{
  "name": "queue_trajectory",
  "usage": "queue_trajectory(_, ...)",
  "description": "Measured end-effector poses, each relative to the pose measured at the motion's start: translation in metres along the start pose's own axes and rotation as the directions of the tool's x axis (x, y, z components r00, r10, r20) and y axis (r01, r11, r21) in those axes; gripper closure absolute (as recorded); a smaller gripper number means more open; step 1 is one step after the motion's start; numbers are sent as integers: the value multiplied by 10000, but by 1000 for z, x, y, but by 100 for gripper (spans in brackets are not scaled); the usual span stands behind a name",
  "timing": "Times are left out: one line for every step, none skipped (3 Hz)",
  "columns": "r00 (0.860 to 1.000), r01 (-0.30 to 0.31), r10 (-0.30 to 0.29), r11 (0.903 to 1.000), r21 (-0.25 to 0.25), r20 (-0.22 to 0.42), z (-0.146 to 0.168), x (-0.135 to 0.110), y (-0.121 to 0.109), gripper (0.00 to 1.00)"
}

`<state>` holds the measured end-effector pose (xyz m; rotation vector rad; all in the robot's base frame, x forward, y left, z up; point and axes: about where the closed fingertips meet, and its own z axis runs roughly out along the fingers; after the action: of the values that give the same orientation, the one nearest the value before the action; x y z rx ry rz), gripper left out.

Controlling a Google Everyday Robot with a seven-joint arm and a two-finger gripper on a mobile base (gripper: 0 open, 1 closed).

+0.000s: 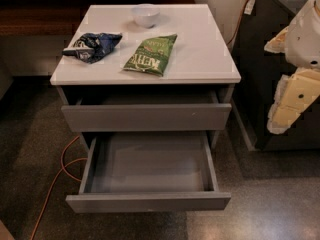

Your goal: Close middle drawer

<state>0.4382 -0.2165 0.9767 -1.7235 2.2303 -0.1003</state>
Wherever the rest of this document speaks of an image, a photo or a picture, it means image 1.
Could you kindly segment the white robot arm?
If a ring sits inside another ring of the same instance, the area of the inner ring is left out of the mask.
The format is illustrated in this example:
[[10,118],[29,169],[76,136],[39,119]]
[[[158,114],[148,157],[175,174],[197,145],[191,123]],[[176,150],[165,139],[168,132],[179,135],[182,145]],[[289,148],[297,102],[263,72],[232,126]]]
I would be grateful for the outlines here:
[[268,112],[268,131],[282,134],[320,96],[320,0],[308,0],[264,50],[283,53],[296,67],[291,76],[281,76]]

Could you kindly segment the white gripper with foam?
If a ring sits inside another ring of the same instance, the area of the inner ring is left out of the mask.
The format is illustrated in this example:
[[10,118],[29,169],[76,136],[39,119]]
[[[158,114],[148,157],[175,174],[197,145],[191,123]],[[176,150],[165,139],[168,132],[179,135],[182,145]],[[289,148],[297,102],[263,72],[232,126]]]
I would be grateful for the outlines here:
[[268,131],[283,134],[320,96],[319,37],[304,37],[304,32],[295,34],[286,27],[267,42],[264,50],[283,53],[286,61],[296,67],[291,76],[281,76],[268,112]]

